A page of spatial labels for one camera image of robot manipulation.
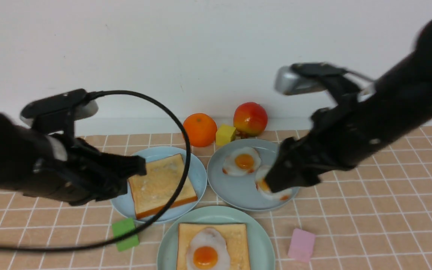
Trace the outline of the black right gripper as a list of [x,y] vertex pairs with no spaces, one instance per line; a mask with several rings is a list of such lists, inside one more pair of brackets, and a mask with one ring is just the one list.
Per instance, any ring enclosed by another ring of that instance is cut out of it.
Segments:
[[313,126],[301,139],[289,137],[279,145],[278,154],[265,176],[272,193],[293,187],[310,187],[321,182],[328,171],[349,171],[362,162],[355,139],[356,128],[345,119],[351,110],[335,107],[319,109]]

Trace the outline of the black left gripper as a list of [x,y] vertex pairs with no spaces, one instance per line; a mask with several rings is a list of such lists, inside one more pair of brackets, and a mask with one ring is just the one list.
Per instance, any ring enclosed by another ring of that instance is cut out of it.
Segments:
[[104,153],[77,138],[32,136],[32,196],[81,206],[125,195],[128,178],[145,176],[146,159]]

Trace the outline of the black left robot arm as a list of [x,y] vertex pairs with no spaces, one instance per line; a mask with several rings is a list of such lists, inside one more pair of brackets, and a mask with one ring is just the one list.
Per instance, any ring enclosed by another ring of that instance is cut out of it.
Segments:
[[0,189],[82,206],[127,193],[132,176],[146,175],[139,156],[100,152],[86,140],[42,134],[0,113]]

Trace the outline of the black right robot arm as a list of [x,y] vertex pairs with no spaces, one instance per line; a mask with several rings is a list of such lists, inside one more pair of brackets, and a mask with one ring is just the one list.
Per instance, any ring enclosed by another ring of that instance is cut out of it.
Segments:
[[367,99],[346,74],[362,78],[329,63],[295,63],[278,70],[279,93],[327,90],[336,106],[315,111],[307,135],[280,144],[265,177],[273,193],[315,186],[328,171],[350,171],[432,119],[432,20],[420,31],[413,52],[369,85]]

